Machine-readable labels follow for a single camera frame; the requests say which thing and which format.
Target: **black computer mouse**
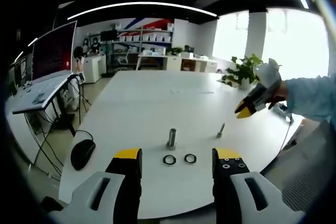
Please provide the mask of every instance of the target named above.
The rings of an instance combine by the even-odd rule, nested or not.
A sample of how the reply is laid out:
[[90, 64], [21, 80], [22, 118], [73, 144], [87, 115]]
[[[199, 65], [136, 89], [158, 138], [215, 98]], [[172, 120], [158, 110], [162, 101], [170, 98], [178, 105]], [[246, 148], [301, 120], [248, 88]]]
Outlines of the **black computer mouse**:
[[88, 163], [96, 144], [91, 139], [85, 139], [74, 146], [70, 160], [75, 170], [83, 169]]

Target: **gray floor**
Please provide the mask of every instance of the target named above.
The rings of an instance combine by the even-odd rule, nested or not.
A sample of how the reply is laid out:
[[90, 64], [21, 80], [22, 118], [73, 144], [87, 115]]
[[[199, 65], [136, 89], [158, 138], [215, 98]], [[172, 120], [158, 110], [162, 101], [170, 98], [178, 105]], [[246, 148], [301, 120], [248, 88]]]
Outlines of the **gray floor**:
[[[95, 84], [86, 84], [84, 85], [85, 89], [85, 96], [88, 100], [93, 103], [103, 88], [107, 85], [110, 81], [110, 78], [102, 78]], [[82, 120], [85, 119], [86, 113], [85, 110], [81, 110], [81, 118]], [[78, 128], [78, 112], [75, 112], [75, 120], [74, 120], [74, 128]], [[301, 131], [298, 134], [297, 142], [298, 144], [303, 141], [303, 139], [310, 134], [318, 124], [316, 122], [312, 122], [310, 120], [306, 120], [305, 125], [302, 127]], [[72, 140], [72, 135], [69, 131], [54, 131], [49, 134], [48, 142], [52, 145], [55, 153], [57, 154], [58, 158], [64, 162], [67, 152], [69, 151], [69, 145]], [[53, 156], [50, 147], [47, 144], [43, 145], [44, 151], [47, 153], [49, 158], [54, 162], [57, 163], [56, 158]], [[293, 154], [295, 152], [295, 146], [293, 148], [286, 149], [280, 153], [278, 158], [272, 162], [263, 172], [263, 175], [268, 178], [274, 185], [276, 185], [279, 189], [283, 189], [284, 181], [294, 173], [298, 167], [304, 162], [302, 158], [298, 158]], [[39, 167], [39, 169], [34, 167], [29, 167], [26, 163], [22, 161], [21, 158], [17, 158], [18, 163], [22, 169], [24, 176], [27, 179], [28, 184], [30, 185], [32, 191], [34, 192], [38, 201], [41, 201], [45, 196], [52, 197], [54, 199], [58, 199], [58, 189], [59, 189], [59, 181], [53, 178], [49, 178], [44, 172], [52, 173], [55, 175], [55, 171], [53, 167], [48, 163], [43, 153], [39, 153], [35, 165]], [[58, 200], [62, 205], [66, 205], [64, 202]], [[213, 216], [213, 209], [208, 209], [206, 212], [202, 213], [203, 215], [209, 214], [210, 218], [212, 219]], [[169, 222], [166, 220], [166, 223], [189, 223], [186, 219], [182, 222]], [[154, 221], [140, 221], [140, 223], [157, 223], [157, 220]]]

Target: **green plant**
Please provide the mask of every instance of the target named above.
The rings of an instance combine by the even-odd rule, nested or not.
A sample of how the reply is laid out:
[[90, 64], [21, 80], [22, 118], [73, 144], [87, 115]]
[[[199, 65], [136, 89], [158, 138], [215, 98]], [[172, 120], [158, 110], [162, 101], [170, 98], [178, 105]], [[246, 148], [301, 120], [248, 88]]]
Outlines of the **green plant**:
[[183, 48], [182, 47], [167, 48], [166, 52], [170, 52], [172, 55], [178, 55], [180, 52], [183, 52]]
[[222, 81], [226, 82], [231, 87], [232, 82], [237, 82], [241, 85], [241, 81], [247, 78], [250, 83], [253, 83], [256, 80], [256, 77], [253, 74], [253, 67], [261, 64], [263, 61], [255, 54], [252, 54], [251, 57], [245, 56], [243, 59], [239, 59], [241, 63], [237, 62], [237, 60], [237, 57], [232, 57], [231, 61], [236, 65], [236, 70], [227, 68], [226, 71], [228, 75], [224, 75]]

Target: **person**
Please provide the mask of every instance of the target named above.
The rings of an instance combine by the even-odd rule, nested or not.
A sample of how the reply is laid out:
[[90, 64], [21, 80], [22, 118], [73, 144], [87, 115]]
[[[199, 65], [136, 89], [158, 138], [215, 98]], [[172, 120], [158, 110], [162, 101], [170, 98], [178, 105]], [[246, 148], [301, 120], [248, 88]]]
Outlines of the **person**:
[[83, 48], [84, 56], [86, 57], [87, 54], [88, 54], [88, 52], [89, 52], [89, 50], [90, 50], [89, 40], [88, 40], [88, 38], [85, 38], [85, 39], [83, 40], [83, 46], [82, 46], [82, 48]]
[[287, 111], [313, 121], [327, 120], [336, 132], [336, 74], [283, 81], [268, 109], [287, 101]]
[[93, 38], [93, 43], [91, 44], [91, 47], [90, 47], [91, 51], [93, 53], [97, 54], [97, 53], [99, 53], [100, 47], [101, 47], [101, 45], [98, 42], [98, 38], [97, 37]]

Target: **potted plant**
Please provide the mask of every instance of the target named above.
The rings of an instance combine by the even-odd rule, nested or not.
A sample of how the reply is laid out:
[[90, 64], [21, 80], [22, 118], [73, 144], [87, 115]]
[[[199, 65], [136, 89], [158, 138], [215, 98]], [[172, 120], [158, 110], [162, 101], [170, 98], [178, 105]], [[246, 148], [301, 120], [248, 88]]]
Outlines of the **potted plant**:
[[237, 59], [237, 57], [232, 57], [231, 61], [236, 65], [236, 69], [227, 68], [226, 72], [228, 74], [222, 77], [222, 81], [232, 87], [232, 83], [236, 82], [239, 84], [239, 88], [243, 90], [248, 90], [250, 85], [256, 81], [256, 77], [253, 73], [253, 67], [261, 64], [263, 61], [260, 60], [255, 54], [251, 57], [244, 57], [243, 59]]
[[178, 55], [183, 52], [183, 48], [182, 47], [172, 47], [172, 48], [167, 48], [166, 53], [169, 55]]

